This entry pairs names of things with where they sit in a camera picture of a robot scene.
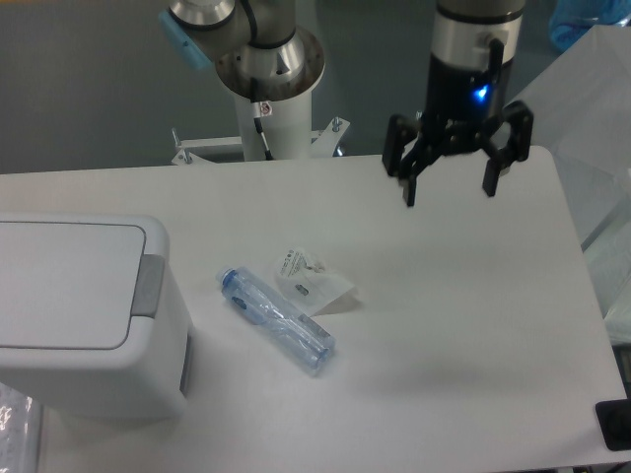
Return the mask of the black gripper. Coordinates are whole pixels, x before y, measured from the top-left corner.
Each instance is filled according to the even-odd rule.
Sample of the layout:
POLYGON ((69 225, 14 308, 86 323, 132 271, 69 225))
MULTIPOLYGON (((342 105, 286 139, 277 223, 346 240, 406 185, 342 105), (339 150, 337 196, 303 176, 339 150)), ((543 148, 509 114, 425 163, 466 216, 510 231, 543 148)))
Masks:
POLYGON ((472 69, 432 54, 421 122, 401 114, 389 118, 382 163, 402 187, 407 206, 416 200, 418 173, 413 168, 420 156, 415 144, 419 138, 443 156, 482 149, 488 156, 482 182, 488 197, 496 195, 504 170, 528 159, 534 116, 523 101, 504 107, 512 62, 504 61, 503 53, 502 46, 485 46, 482 64, 472 69), (503 124, 509 125, 510 133, 499 148, 492 137, 503 124))

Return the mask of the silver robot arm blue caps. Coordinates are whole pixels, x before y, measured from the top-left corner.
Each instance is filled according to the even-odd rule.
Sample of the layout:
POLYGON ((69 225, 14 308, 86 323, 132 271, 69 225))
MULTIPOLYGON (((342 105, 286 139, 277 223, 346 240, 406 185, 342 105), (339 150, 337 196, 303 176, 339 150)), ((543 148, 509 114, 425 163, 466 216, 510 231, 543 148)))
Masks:
MULTIPOLYGON (((393 115, 382 162, 407 204, 418 175, 441 157, 483 151, 482 187, 529 155, 533 115, 506 102, 525 5, 521 1, 439 1, 425 106, 393 115)), ((307 156, 315 147, 308 101, 324 71, 318 40, 296 21, 292 1, 173 1, 159 15, 167 39, 193 68, 213 67, 235 99, 249 161, 307 156)))

